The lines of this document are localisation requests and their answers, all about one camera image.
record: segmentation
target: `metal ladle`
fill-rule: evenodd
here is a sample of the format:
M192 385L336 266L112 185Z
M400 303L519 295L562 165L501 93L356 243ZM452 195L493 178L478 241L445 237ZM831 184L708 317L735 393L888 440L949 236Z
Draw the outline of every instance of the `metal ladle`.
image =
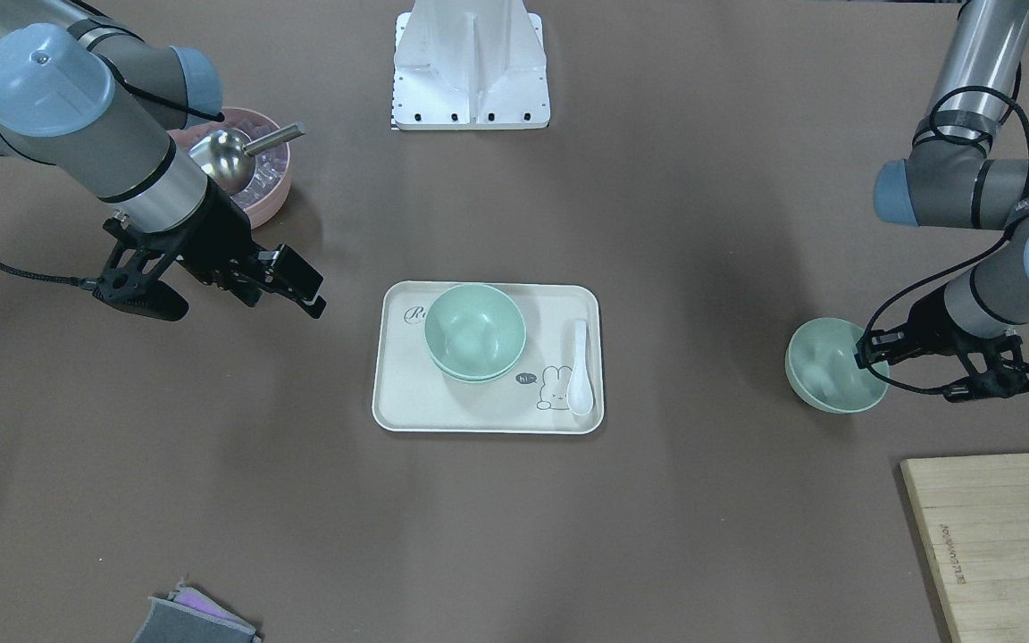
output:
M249 141L244 132L228 127L206 135L189 147L188 155L205 174L212 176L213 183L233 195L244 190L249 180L253 179L257 154L306 133L304 123L297 121L260 136L256 141Z

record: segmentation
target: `purple cloth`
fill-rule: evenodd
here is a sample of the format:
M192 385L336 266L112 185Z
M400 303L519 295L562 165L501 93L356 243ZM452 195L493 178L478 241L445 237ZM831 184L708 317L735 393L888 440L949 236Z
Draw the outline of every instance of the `purple cloth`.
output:
M242 626L248 626L244 619L238 617L237 614L225 610L224 607L217 606L213 599L209 599L205 594L193 590L188 585L177 585L177 591L173 595L169 596L169 599L174 603L182 604L186 607L191 607L192 609L203 612L205 614L211 615L211 617L216 617L218 619L230 619L233 622L240 622Z

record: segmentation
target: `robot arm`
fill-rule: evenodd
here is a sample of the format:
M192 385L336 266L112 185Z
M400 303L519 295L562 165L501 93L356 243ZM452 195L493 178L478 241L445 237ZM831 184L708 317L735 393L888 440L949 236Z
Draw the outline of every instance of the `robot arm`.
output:
M159 277L178 261L247 306L270 292L320 316L322 277L287 246L254 244L245 213L166 133L220 108L203 55L148 47L57 0L0 0L0 155L58 165L114 209L103 228L117 245L86 281L95 297L176 321L187 303Z
M1029 159L987 158L1013 109L1028 36L1029 0L964 4L911 155L887 164L876 182L876 212L887 222L1005 233L999 251L912 306L903 325L873 330L857 346L861 367L958 355L967 376L932 391L949 402L1029 391L1014 333L1029 322Z

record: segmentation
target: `wooden cutting board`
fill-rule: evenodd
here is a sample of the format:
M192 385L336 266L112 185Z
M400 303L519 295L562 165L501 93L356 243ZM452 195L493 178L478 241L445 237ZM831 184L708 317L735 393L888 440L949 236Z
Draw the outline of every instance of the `wooden cutting board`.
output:
M1029 643L1029 453L903 460L956 643Z

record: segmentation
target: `white metal bracket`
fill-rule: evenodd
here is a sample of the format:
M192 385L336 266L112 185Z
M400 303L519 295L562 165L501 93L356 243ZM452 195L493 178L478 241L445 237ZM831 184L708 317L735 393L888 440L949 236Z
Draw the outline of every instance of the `white metal bracket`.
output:
M536 130L551 122L542 17L523 0L416 0L396 19L392 127Z

